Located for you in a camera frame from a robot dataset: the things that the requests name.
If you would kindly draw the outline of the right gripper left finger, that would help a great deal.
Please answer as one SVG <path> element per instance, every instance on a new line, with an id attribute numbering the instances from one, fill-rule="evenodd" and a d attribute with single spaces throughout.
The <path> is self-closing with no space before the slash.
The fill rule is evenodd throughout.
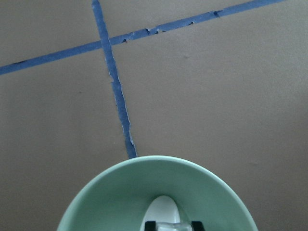
<path id="1" fill-rule="evenodd" d="M 156 222 L 145 222 L 144 231 L 156 231 Z"/>

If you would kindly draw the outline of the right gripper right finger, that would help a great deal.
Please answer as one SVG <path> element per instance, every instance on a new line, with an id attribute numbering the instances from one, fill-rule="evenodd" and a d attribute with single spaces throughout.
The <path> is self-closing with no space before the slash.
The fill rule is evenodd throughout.
<path id="1" fill-rule="evenodd" d="M 192 221 L 192 230 L 193 231 L 205 231 L 205 228 L 203 226 L 203 223 L 201 221 Z"/>

